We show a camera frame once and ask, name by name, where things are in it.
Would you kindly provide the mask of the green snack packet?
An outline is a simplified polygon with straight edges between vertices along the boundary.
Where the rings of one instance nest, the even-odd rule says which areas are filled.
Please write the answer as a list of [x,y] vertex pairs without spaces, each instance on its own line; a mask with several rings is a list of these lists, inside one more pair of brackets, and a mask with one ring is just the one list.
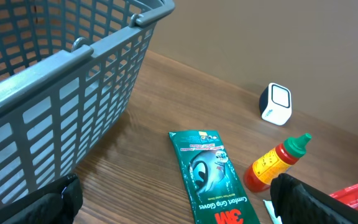
[[195,223],[260,222],[217,131],[172,131],[168,135]]

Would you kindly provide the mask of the teal wet wipes pack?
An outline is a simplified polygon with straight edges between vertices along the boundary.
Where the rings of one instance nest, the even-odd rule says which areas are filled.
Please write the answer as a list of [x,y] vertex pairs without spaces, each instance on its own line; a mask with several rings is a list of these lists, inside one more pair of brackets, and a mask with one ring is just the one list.
[[263,200],[265,207],[267,209],[267,212],[272,220],[273,224],[282,224],[282,219],[280,216],[275,215],[275,209],[273,207],[273,203],[269,200]]

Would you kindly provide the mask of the red sauce bottle green cap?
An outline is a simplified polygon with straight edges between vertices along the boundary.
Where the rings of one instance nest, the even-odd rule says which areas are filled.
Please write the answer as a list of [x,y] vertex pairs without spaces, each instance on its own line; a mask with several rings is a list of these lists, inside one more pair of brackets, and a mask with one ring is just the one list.
[[306,145],[312,135],[289,137],[251,164],[244,173],[245,186],[254,193],[270,188],[272,180],[285,173],[306,154]]

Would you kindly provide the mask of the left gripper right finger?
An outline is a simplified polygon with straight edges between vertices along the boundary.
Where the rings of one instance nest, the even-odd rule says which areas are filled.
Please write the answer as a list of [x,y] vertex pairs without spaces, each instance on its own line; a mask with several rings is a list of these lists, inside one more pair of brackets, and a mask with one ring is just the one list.
[[283,224],[358,224],[358,210],[288,174],[272,180],[270,196]]

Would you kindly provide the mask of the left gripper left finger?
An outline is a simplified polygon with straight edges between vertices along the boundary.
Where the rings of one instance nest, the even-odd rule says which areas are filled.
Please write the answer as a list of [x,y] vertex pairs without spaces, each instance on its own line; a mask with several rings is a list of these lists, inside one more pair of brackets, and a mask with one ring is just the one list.
[[82,205],[80,179],[69,173],[0,209],[0,223],[72,224]]

